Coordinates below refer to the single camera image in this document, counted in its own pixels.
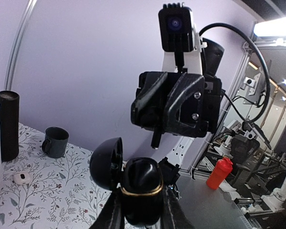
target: red bottle cap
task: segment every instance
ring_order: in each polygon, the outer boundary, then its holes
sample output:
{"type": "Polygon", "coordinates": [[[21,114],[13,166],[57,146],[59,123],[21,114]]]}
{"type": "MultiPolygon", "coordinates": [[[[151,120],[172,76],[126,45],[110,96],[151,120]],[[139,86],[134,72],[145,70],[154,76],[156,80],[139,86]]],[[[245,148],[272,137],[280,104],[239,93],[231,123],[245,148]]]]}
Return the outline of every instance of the red bottle cap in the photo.
{"type": "Polygon", "coordinates": [[[222,171],[231,172],[233,169],[232,165],[232,161],[229,158],[224,157],[223,159],[218,160],[216,166],[219,167],[222,171]]]}

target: dark gray mug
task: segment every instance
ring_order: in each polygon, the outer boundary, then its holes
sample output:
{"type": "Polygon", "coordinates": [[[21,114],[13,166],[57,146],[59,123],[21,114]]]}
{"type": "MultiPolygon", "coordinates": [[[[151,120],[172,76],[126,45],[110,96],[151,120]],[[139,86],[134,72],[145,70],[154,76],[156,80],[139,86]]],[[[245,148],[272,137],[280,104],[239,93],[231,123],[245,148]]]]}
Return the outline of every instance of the dark gray mug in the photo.
{"type": "Polygon", "coordinates": [[[44,141],[42,143],[42,151],[52,158],[60,158],[64,156],[69,134],[62,128],[49,127],[46,129],[44,141]]]}

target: screw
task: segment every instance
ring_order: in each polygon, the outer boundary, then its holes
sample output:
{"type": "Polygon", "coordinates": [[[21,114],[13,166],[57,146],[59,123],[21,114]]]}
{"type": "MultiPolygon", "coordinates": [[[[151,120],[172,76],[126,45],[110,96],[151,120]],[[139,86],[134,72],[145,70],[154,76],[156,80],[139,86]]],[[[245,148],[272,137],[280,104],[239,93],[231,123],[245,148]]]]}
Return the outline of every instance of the screw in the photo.
{"type": "Polygon", "coordinates": [[[200,92],[195,92],[195,94],[194,94],[194,98],[195,98],[195,99],[199,99],[200,96],[201,96],[201,93],[200,93],[200,92]]]}
{"type": "Polygon", "coordinates": [[[196,114],[196,113],[192,114],[192,119],[197,120],[198,118],[199,118],[199,114],[196,114]]]}

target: floral pattern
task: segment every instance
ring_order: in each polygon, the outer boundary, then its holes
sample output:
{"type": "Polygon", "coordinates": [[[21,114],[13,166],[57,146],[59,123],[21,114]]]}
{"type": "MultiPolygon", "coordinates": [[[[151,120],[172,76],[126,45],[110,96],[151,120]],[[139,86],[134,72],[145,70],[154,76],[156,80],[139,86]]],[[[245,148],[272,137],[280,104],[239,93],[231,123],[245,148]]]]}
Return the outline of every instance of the floral pattern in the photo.
{"type": "MultiPolygon", "coordinates": [[[[44,134],[19,125],[19,155],[4,162],[0,192],[0,229],[88,229],[110,192],[98,187],[89,173],[92,151],[67,145],[62,158],[41,150],[44,134]],[[12,175],[27,171],[31,182],[18,186],[12,175]]],[[[126,223],[125,228],[134,228],[126,223]]]]}

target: camera lens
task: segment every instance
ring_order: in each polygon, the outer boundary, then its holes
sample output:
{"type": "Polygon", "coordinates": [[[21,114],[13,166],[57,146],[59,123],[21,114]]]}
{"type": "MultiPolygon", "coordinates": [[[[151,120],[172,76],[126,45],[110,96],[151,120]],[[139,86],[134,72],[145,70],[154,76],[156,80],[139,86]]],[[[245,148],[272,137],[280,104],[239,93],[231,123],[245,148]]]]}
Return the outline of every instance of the camera lens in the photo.
{"type": "Polygon", "coordinates": [[[182,20],[179,17],[170,17],[167,20],[168,28],[172,31],[178,31],[182,27],[182,20]]]}

